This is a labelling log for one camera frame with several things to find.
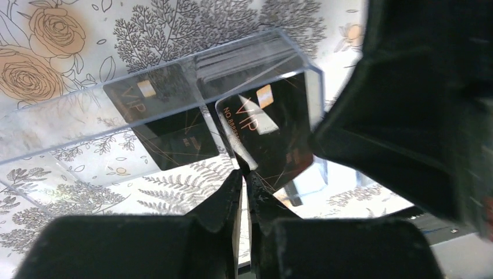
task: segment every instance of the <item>black machine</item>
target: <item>black machine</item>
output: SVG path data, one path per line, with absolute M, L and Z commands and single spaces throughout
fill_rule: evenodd
M 238 158 L 185 216 L 55 220 L 17 278 L 236 278 L 243 178 L 257 278 L 443 278 L 427 231 L 405 219 L 427 212 L 493 239 L 491 15 L 487 0 L 369 0 L 363 58 L 309 138 L 414 212 L 304 220 Z

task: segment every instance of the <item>transparent plastic case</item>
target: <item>transparent plastic case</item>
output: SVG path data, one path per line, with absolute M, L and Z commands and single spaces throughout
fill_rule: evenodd
M 167 179 L 184 180 L 185 166 L 245 156 L 273 190 L 289 184 L 299 199 L 328 182 L 327 162 L 304 141 L 323 115 L 323 88 L 322 71 L 270 30 L 12 112 L 0 120 L 1 182 L 49 208 L 60 185 L 131 185 L 178 168 L 183 178 Z M 230 113 L 249 120 L 233 127 Z
M 309 208 L 311 213 L 307 213 L 303 209 L 299 210 L 303 217 L 313 218 L 317 217 L 318 214 L 325 214 L 330 211 L 326 208 L 326 203 L 331 197 L 348 191 L 371 191 L 372 188 L 380 187 L 378 183 L 357 170 L 333 162 L 324 163 L 325 165 L 320 164 L 319 166 L 326 166 L 325 175 L 319 176 L 315 167 L 307 169 L 292 182 L 296 189 L 295 194 L 292 193 L 293 190 L 290 192 L 289 187 L 285 187 L 275 196 L 281 201 L 290 201 L 292 206 L 308 206 L 307 209 Z M 327 182 L 322 181 L 323 177 L 327 177 Z M 327 186 L 319 188 L 318 185 L 322 184 Z

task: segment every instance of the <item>flower drawing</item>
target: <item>flower drawing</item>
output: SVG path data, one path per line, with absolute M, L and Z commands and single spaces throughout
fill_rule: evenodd
M 37 9 L 29 28 L 29 45 L 42 57 L 74 55 L 84 47 L 85 32 L 65 9 Z
M 62 76 L 49 63 L 27 48 L 0 46 L 0 92 L 36 103 L 63 93 Z
M 363 45 L 363 26 L 360 24 L 346 24 L 339 27 L 342 40 L 335 47 L 334 52 L 347 51 L 349 48 L 361 52 Z

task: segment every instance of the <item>floral backdrop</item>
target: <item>floral backdrop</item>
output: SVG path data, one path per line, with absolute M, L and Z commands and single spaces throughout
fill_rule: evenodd
M 359 58 L 365 30 L 362 0 L 2 1 L 0 119 L 272 27 L 282 27 L 325 71 L 329 109 Z M 105 102 L 95 94 L 66 100 L 68 112 L 90 112 Z M 107 130 L 123 120 L 115 110 L 85 121 L 87 128 Z M 41 140 L 28 132 L 9 133 L 0 127 L 0 138 Z M 159 171 L 135 134 L 119 130 L 1 165 L 0 278 L 13 277 L 42 228 L 56 216 L 190 211 L 233 168 L 219 149 L 215 158 Z M 276 195 L 287 203 L 285 193 Z M 357 188 L 341 180 L 292 209 L 302 217 L 377 217 L 407 206 L 378 184 Z M 240 263 L 249 261 L 245 213 Z

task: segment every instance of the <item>black card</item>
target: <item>black card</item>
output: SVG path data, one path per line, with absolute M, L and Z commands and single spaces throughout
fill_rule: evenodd
M 179 64 L 103 86 L 127 123 L 195 102 Z M 217 156 L 219 151 L 199 108 L 132 128 L 161 170 Z
M 161 170 L 219 155 L 199 108 L 158 119 L 133 130 Z
M 196 102 L 179 64 L 172 64 L 103 86 L 127 123 Z
M 251 169 L 270 192 L 313 163 L 303 73 L 219 100 L 216 109 L 224 129 L 241 145 L 232 143 L 233 148 L 251 157 L 257 165 Z

